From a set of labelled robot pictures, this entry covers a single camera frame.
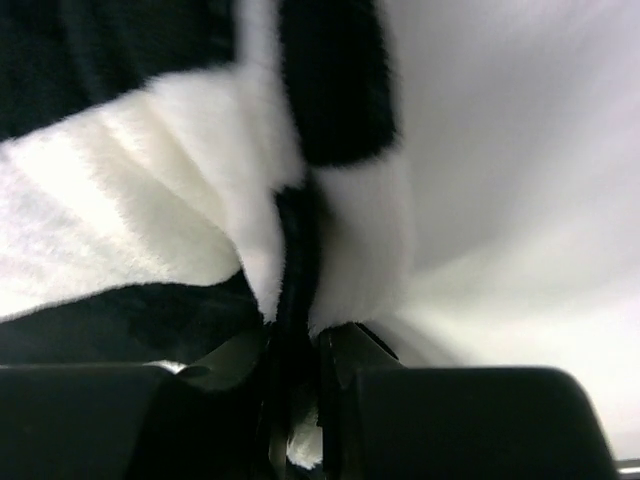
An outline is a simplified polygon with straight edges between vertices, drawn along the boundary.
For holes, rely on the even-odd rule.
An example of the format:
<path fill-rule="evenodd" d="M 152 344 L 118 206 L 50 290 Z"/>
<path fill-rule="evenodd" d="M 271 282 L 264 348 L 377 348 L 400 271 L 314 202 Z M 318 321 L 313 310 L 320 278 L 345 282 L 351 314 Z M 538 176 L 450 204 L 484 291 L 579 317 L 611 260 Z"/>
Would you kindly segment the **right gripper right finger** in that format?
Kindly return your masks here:
<path fill-rule="evenodd" d="M 330 479 L 614 479 L 591 403 L 552 368 L 409 368 L 367 331 L 319 338 Z"/>

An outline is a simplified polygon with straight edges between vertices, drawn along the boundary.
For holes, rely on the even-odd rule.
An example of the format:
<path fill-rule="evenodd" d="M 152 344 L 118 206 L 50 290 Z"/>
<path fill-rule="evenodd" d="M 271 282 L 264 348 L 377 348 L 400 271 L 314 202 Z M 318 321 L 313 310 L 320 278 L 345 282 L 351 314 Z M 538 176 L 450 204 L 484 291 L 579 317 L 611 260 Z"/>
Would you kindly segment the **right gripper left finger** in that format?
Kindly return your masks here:
<path fill-rule="evenodd" d="M 5 366 L 5 479 L 282 479 L 259 329 L 182 369 Z"/>

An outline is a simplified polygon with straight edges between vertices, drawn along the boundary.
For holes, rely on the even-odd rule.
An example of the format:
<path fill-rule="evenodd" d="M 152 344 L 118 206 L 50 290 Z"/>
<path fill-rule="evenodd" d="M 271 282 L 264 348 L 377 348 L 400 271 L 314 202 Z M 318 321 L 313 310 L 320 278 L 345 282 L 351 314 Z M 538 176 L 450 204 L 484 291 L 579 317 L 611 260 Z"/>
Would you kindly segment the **black and white striped garment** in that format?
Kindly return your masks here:
<path fill-rule="evenodd" d="M 1 5 L 1 370 L 259 329 L 284 478 L 325 475 L 319 338 L 396 304 L 408 200 L 380 1 Z"/>

